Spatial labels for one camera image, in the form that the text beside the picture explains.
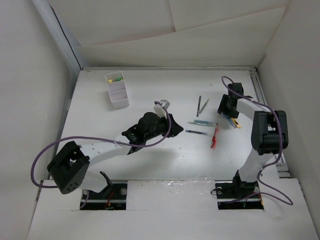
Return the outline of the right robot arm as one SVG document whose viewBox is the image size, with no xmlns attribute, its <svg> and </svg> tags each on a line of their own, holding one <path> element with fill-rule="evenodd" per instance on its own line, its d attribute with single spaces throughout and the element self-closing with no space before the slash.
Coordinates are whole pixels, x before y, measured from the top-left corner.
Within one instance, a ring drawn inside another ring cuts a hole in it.
<svg viewBox="0 0 320 240">
<path fill-rule="evenodd" d="M 239 179 L 231 184 L 231 191 L 237 197 L 249 192 L 249 184 L 258 180 L 258 173 L 273 158 L 281 156 L 289 144 L 287 115 L 283 110 L 272 110 L 265 104 L 244 95 L 241 83 L 226 85 L 228 94 L 222 96 L 217 113 L 238 118 L 245 115 L 252 121 L 251 152 L 244 165 L 236 172 Z"/>
</svg>

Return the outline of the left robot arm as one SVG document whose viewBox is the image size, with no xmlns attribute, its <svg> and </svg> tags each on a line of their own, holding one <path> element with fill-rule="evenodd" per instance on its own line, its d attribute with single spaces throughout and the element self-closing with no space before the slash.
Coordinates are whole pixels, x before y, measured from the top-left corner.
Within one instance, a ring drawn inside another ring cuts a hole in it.
<svg viewBox="0 0 320 240">
<path fill-rule="evenodd" d="M 173 115 L 159 117 L 156 113 L 147 112 L 137 124 L 111 142 L 85 145 L 78 145 L 75 141 L 67 142 L 48 164 L 47 170 L 63 195 L 82 189 L 92 191 L 104 199 L 111 194 L 114 185 L 104 171 L 96 176 L 89 172 L 90 167 L 117 156 L 136 153 L 147 141 L 158 136 L 174 138 L 183 130 Z"/>
</svg>

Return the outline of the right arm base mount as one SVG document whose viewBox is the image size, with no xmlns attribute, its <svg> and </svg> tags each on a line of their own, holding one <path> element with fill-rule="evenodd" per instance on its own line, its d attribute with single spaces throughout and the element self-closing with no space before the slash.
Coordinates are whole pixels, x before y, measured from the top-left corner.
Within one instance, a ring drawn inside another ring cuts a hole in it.
<svg viewBox="0 0 320 240">
<path fill-rule="evenodd" d="M 219 210 L 263 210 L 258 181 L 242 181 L 239 171 L 232 180 L 217 180 L 210 192 L 216 195 Z"/>
</svg>

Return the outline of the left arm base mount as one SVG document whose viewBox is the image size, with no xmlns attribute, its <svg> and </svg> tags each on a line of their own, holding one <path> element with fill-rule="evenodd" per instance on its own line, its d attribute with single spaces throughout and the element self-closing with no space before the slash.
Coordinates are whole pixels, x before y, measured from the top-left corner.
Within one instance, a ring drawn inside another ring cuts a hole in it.
<svg viewBox="0 0 320 240">
<path fill-rule="evenodd" d="M 79 209 L 84 210 L 104 210 L 104 211 L 124 211 L 127 206 L 128 181 L 112 181 L 108 175 L 100 171 L 105 186 L 100 192 L 83 190 Z"/>
</svg>

